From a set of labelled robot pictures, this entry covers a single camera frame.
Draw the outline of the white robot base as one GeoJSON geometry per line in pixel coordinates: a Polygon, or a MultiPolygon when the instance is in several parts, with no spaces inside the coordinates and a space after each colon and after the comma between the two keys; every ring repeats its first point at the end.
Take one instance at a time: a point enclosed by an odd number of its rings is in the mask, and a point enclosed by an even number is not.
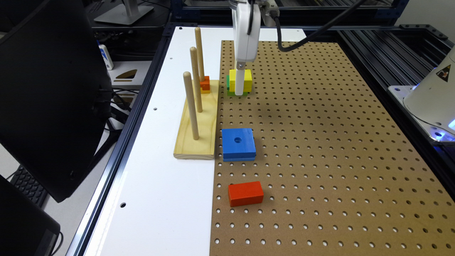
{"type": "Polygon", "coordinates": [[[454,141],[454,50],[419,84],[388,90],[431,140],[454,141]]]}

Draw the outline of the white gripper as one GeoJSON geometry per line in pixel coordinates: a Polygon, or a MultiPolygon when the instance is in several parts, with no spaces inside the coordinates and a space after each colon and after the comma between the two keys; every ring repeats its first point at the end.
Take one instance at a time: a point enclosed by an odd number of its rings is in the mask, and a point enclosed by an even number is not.
{"type": "Polygon", "coordinates": [[[261,13],[258,4],[235,1],[232,6],[232,22],[236,60],[235,94],[243,95],[246,63],[255,60],[259,44],[261,13]]]}

